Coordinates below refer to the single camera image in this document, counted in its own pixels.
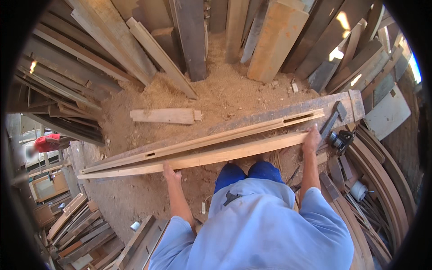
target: light blue shirt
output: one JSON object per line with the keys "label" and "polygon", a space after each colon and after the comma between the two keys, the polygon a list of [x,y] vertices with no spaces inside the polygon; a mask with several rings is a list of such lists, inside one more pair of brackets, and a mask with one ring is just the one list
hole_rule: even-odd
{"label": "light blue shirt", "polygon": [[[241,195],[227,206],[225,195]],[[195,237],[174,216],[149,269],[349,269],[348,228],[319,189],[309,188],[297,213],[294,192],[267,179],[247,178],[220,189]]]}

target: wood scrap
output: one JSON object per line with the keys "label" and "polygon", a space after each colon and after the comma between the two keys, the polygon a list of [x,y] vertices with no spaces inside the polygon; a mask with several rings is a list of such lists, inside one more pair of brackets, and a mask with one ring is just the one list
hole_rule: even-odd
{"label": "wood scrap", "polygon": [[245,49],[243,50],[243,55],[241,56],[240,63],[246,63],[246,61],[248,61],[254,53],[255,46],[257,45],[258,39],[260,37],[261,28],[263,27],[267,8],[268,1],[264,1],[257,11],[257,14],[252,22],[251,30],[246,39]]}
{"label": "wood scrap", "polygon": [[80,117],[80,118],[89,119],[89,120],[96,120],[95,118],[93,118],[91,116],[84,115],[84,114],[81,114],[75,110],[72,110],[72,109],[64,106],[63,104],[57,104],[57,107],[61,113],[61,115],[60,115],[61,117]]}
{"label": "wood scrap", "polygon": [[93,237],[97,236],[98,234],[100,234],[101,232],[103,232],[108,228],[110,228],[110,225],[108,223],[105,223],[104,225],[100,226],[96,230],[89,232],[86,236],[82,237],[80,241],[82,243],[86,243],[88,240],[92,239]]}
{"label": "wood scrap", "polygon": [[61,217],[54,223],[51,229],[48,232],[47,239],[51,241],[57,232],[61,229],[61,227],[68,221],[68,219],[72,216],[72,214],[78,210],[78,208],[87,200],[87,197],[80,193],[78,194],[65,208],[63,208],[63,214]]}
{"label": "wood scrap", "polygon": [[347,181],[353,177],[353,173],[351,172],[351,168],[349,167],[348,160],[345,155],[341,155],[339,157],[340,165],[342,166],[342,172],[344,176],[344,180]]}
{"label": "wood scrap", "polygon": [[309,17],[303,8],[296,0],[270,1],[249,65],[249,79],[272,82]]}
{"label": "wood scrap", "polygon": [[33,33],[43,38],[44,40],[54,44],[55,46],[65,50],[66,52],[72,54],[73,56],[76,56],[77,58],[91,64],[92,66],[99,68],[100,70],[104,71],[108,75],[113,76],[118,80],[132,82],[138,86],[143,86],[142,83],[140,83],[137,79],[133,78],[131,75],[125,73],[111,63],[98,57],[97,55],[81,47],[72,40],[55,32],[54,30],[46,27],[45,25],[38,24],[34,28]]}
{"label": "wood scrap", "polygon": [[350,25],[356,25],[370,9],[373,0],[345,0],[327,28],[298,66],[295,75],[306,79],[328,57],[332,50],[348,36]]}
{"label": "wood scrap", "polygon": [[52,29],[55,29],[57,32],[66,34],[72,39],[83,44],[87,49],[107,59],[112,64],[118,64],[118,62],[104,48],[102,48],[102,46],[99,45],[96,40],[94,40],[87,33],[84,33],[77,27],[57,17],[56,15],[45,12],[42,15],[41,23],[49,26]]}
{"label": "wood scrap", "polygon": [[98,205],[96,204],[96,202],[94,200],[89,200],[87,202],[87,205],[89,206],[89,209],[92,212],[95,212],[96,210],[99,209]]}
{"label": "wood scrap", "polygon": [[283,63],[283,73],[293,73],[336,15],[342,0],[319,0],[314,4],[309,19]]}
{"label": "wood scrap", "polygon": [[345,53],[343,54],[343,58],[337,68],[336,73],[339,73],[346,65],[351,62],[354,58],[354,53],[356,52],[357,45],[359,43],[360,34],[362,33],[362,25],[357,23],[356,26],[352,29],[349,39],[348,45],[346,47]]}
{"label": "wood scrap", "polygon": [[248,13],[246,14],[245,26],[243,28],[243,34],[241,35],[241,44],[243,44],[247,38],[252,22],[254,18],[256,18],[258,10],[260,6],[262,6],[263,2],[264,0],[249,0]]}
{"label": "wood scrap", "polygon": [[136,156],[126,157],[122,159],[116,159],[104,164],[96,165],[96,166],[89,166],[81,171],[82,174],[89,173],[89,172],[95,172],[107,168],[112,168],[115,166],[121,166],[121,165],[127,165],[143,160],[153,159],[161,156],[167,156],[170,154],[175,154],[179,152],[184,152],[191,149],[197,149],[203,146],[213,145],[216,143],[222,143],[228,140],[234,140],[237,138],[257,134],[260,132],[280,128],[280,127],[287,127],[293,124],[302,123],[304,121],[317,119],[320,117],[323,117],[324,113],[320,110],[313,110],[308,111],[305,113],[300,114],[294,114],[285,116],[283,118],[275,119],[272,121],[262,122],[258,124],[248,125],[245,127],[228,130],[225,132],[213,134],[210,136],[198,138],[195,140],[189,140],[183,143],[179,143],[172,146],[162,147],[159,149],[155,149],[152,151],[147,151],[141,154],[137,154]]}
{"label": "wood scrap", "polygon": [[[268,139],[258,140],[251,143],[243,143],[217,150],[170,159],[170,166],[176,170],[190,168],[200,165],[223,162],[246,156],[253,156],[265,152],[300,144],[304,141],[307,132],[295,132]],[[78,175],[79,179],[104,178],[125,175],[140,175],[163,171],[163,161],[146,163],[136,166],[123,167],[119,169],[91,172]]]}
{"label": "wood scrap", "polygon": [[384,10],[385,8],[382,5],[382,0],[375,0],[374,6],[368,16],[368,24],[360,37],[357,52],[360,52],[362,49],[364,49],[367,43],[375,37],[382,20],[382,16],[384,15]]}
{"label": "wood scrap", "polygon": [[98,246],[106,243],[107,241],[114,238],[116,235],[114,233],[114,230],[109,228],[106,229],[104,232],[100,233],[98,236],[87,242],[86,244],[80,246],[78,249],[67,255],[65,258],[60,259],[58,263],[60,265],[70,264],[82,256],[89,253],[94,248],[97,248]]}
{"label": "wood scrap", "polygon": [[372,142],[372,140],[366,134],[364,134],[361,129],[357,131],[356,136],[367,146],[367,148],[369,148],[379,163],[383,164],[385,161],[384,154],[377,148],[375,143]]}
{"label": "wood scrap", "polygon": [[56,102],[50,98],[47,98],[44,95],[39,94],[38,92],[32,90],[29,88],[29,98],[27,102],[28,108],[36,108],[36,107],[43,107],[45,105],[51,105],[55,104]]}
{"label": "wood scrap", "polygon": [[121,252],[119,258],[116,260],[114,264],[115,269],[123,270],[126,267],[128,261],[135,253],[138,245],[141,243],[144,236],[146,236],[146,233],[150,230],[150,227],[155,222],[155,220],[156,219],[153,215],[149,215],[147,216],[146,220],[142,222],[124,250]]}
{"label": "wood scrap", "polygon": [[189,77],[192,82],[204,80],[208,74],[205,62],[203,3],[196,3],[194,0],[184,0],[181,3],[169,0],[169,5]]}
{"label": "wood scrap", "polygon": [[353,165],[353,162],[345,155],[346,162],[348,163],[349,169],[352,173],[352,177],[345,181],[345,185],[351,189],[356,181],[360,180],[362,177],[362,173],[357,170],[357,168]]}
{"label": "wood scrap", "polygon": [[68,255],[69,253],[71,253],[72,251],[76,250],[78,247],[80,247],[83,243],[81,241],[75,242],[72,245],[70,245],[68,248],[66,248],[65,250],[61,251],[59,253],[60,258],[64,258],[66,257],[66,255]]}
{"label": "wood scrap", "polygon": [[321,65],[308,77],[310,88],[320,94],[325,89],[338,67],[340,67],[340,65],[339,62],[336,61],[322,62]]}
{"label": "wood scrap", "polygon": [[101,212],[97,210],[96,212],[91,213],[86,219],[84,219],[77,227],[73,228],[69,231],[59,242],[59,245],[65,244],[69,239],[73,236],[77,236],[80,232],[82,232],[85,228],[87,228],[90,224],[92,224],[95,220],[97,220],[101,216]]}
{"label": "wood scrap", "polygon": [[111,1],[103,4],[88,0],[70,0],[72,17],[123,67],[144,85],[149,85],[156,68],[129,33],[129,29]]}
{"label": "wood scrap", "polygon": [[332,156],[328,162],[328,168],[330,169],[331,178],[337,189],[342,192],[345,190],[345,183],[342,174],[342,168],[336,156]]}
{"label": "wood scrap", "polygon": [[137,22],[133,17],[131,17],[126,23],[130,27],[129,31],[133,36],[156,60],[156,62],[159,63],[180,90],[185,93],[187,97],[197,99],[198,96],[192,89],[190,83],[144,26],[140,22]]}
{"label": "wood scrap", "polygon": [[94,73],[80,62],[35,38],[30,38],[27,41],[23,54],[82,86],[91,81],[92,83],[88,85],[88,88],[101,97],[106,98],[110,96],[110,93],[116,94],[122,90],[113,78],[102,77]]}
{"label": "wood scrap", "polygon": [[122,242],[120,242],[117,247],[110,252],[110,254],[108,254],[105,258],[103,258],[100,262],[98,262],[95,265],[96,269],[102,269],[105,266],[109,265],[111,262],[115,263],[115,258],[117,258],[117,256],[121,253],[121,251],[124,248],[124,244]]}
{"label": "wood scrap", "polygon": [[53,245],[56,245],[61,239],[62,237],[67,234],[68,231],[72,230],[73,228],[75,228],[76,225],[78,225],[79,223],[81,223],[81,221],[83,219],[85,219],[86,217],[88,217],[90,215],[90,211],[87,205],[85,206],[81,206],[79,211],[77,211],[77,214],[73,215],[73,219],[68,222],[67,225],[63,226],[63,229],[61,230],[61,232],[59,232],[57,234],[57,236],[53,239],[52,243]]}
{"label": "wood scrap", "polygon": [[225,63],[238,62],[241,47],[241,36],[245,27],[249,0],[229,0],[226,19],[226,52]]}
{"label": "wood scrap", "polygon": [[[115,2],[117,2],[117,5],[124,3],[122,0],[116,0]],[[138,0],[136,4],[138,5],[137,8],[129,8],[128,11],[132,11],[130,15],[122,15],[125,21],[130,19],[130,17],[134,17],[137,21],[141,22],[149,32],[155,29],[173,26],[172,18],[169,14],[169,5],[167,5],[166,1]]]}
{"label": "wood scrap", "polygon": [[55,102],[57,102],[58,104],[63,104],[64,106],[71,108],[81,114],[87,115],[87,116],[91,116],[90,113],[80,109],[75,102],[71,102],[69,101],[69,99],[66,99],[65,97],[58,95],[54,92],[51,92],[49,88],[45,87],[44,85],[34,81],[32,78],[28,77],[28,76],[24,76],[22,75],[22,77],[15,75],[15,79],[18,80],[19,82],[31,87],[33,90],[35,90],[36,92],[42,94],[45,97],[48,97],[52,100],[54,100]]}
{"label": "wood scrap", "polygon": [[75,93],[74,91],[70,90],[69,88],[66,88],[65,86],[57,83],[56,81],[50,79],[50,78],[44,78],[41,76],[38,76],[36,74],[33,73],[29,73],[28,70],[22,68],[22,67],[18,67],[17,68],[19,71],[23,72],[25,75],[29,76],[30,78],[32,78],[33,80],[35,80],[36,82],[48,87],[50,90],[56,92],[59,95],[62,95],[64,97],[67,97],[73,101],[76,102],[81,102],[84,105],[90,107],[90,108],[94,108],[97,110],[102,110],[101,107],[99,107],[98,105],[92,103],[91,101],[89,101],[88,99],[86,99],[85,97]]}
{"label": "wood scrap", "polygon": [[366,99],[370,94],[372,94],[372,92],[379,85],[379,83],[387,76],[391,69],[393,69],[394,65],[401,57],[402,51],[403,48],[400,45],[398,45],[397,48],[392,48],[392,53],[387,64],[384,66],[382,71],[378,73],[378,75],[371,81],[371,83],[362,91],[363,100]]}
{"label": "wood scrap", "polygon": [[377,192],[384,202],[386,215],[389,215],[388,220],[391,221],[393,227],[392,236],[396,239],[395,248],[398,248],[408,230],[408,222],[394,184],[372,152],[359,139],[354,139],[348,147],[348,153],[362,166],[377,188]]}
{"label": "wood scrap", "polygon": [[328,175],[325,172],[322,172],[319,174],[319,178],[321,181],[321,184],[326,188],[327,192],[330,194],[331,199],[334,201],[339,197],[339,193],[336,190],[336,187],[334,186],[333,182],[330,180]]}
{"label": "wood scrap", "polygon": [[174,27],[153,30],[151,35],[169,56],[169,58],[171,58],[178,69],[182,73],[185,73],[186,66],[181,54],[179,41],[174,33]]}
{"label": "wood scrap", "polygon": [[366,67],[372,59],[377,57],[383,50],[378,39],[374,39],[354,57],[338,74],[336,74],[327,85],[327,92],[333,93],[353,78],[359,71]]}
{"label": "wood scrap", "polygon": [[210,32],[217,34],[225,31],[228,0],[213,1],[210,7]]}
{"label": "wood scrap", "polygon": [[322,152],[321,154],[317,155],[317,164],[318,165],[327,162],[327,160],[328,160],[327,152]]}
{"label": "wood scrap", "polygon": [[173,124],[194,124],[201,119],[201,111],[187,108],[131,110],[130,117],[138,122],[160,122]]}
{"label": "wood scrap", "polygon": [[365,133],[372,142],[378,147],[378,149],[383,153],[385,157],[385,161],[383,163],[383,167],[388,173],[388,176],[392,180],[394,186],[396,187],[400,198],[402,200],[403,206],[405,208],[405,212],[407,214],[408,222],[411,224],[414,221],[414,217],[416,215],[416,204],[413,199],[413,194],[411,193],[410,187],[400,170],[399,166],[387,151],[387,149],[378,141],[378,139],[364,126],[359,126],[358,129],[361,133]]}

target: red shirt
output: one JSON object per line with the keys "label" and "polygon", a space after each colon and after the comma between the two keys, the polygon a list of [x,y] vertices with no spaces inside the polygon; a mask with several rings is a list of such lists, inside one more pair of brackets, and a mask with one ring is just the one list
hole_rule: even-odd
{"label": "red shirt", "polygon": [[60,140],[60,134],[49,134],[46,136],[41,136],[36,139],[35,141],[35,147],[39,151],[39,153],[43,152],[49,152],[49,151],[55,151],[58,150],[60,144],[57,143],[49,143],[47,142],[47,137]]}

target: white board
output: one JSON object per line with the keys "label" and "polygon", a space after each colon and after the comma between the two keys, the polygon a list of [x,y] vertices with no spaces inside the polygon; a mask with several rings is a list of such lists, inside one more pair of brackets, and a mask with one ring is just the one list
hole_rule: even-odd
{"label": "white board", "polygon": [[409,116],[411,110],[395,85],[393,89],[364,118],[368,129],[382,140],[400,126]]}

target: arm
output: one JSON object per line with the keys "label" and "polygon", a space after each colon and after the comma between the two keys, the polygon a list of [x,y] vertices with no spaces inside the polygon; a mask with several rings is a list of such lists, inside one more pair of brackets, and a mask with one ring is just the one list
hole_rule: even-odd
{"label": "arm", "polygon": [[56,144],[60,144],[60,140],[57,140],[57,139],[54,139],[54,138],[51,138],[51,137],[46,137],[46,138],[45,138],[45,141],[46,141],[47,143],[56,143]]}
{"label": "arm", "polygon": [[168,184],[169,204],[171,207],[171,216],[179,216],[187,221],[192,231],[195,232],[195,222],[192,212],[187,204],[186,198],[181,188],[181,172],[174,172],[168,161],[163,164],[163,176]]}
{"label": "arm", "polygon": [[308,129],[305,142],[303,143],[303,155],[305,166],[303,168],[303,179],[300,187],[300,204],[305,197],[306,191],[311,187],[321,190],[320,179],[318,178],[317,147],[321,142],[321,135],[318,131],[317,124]]}

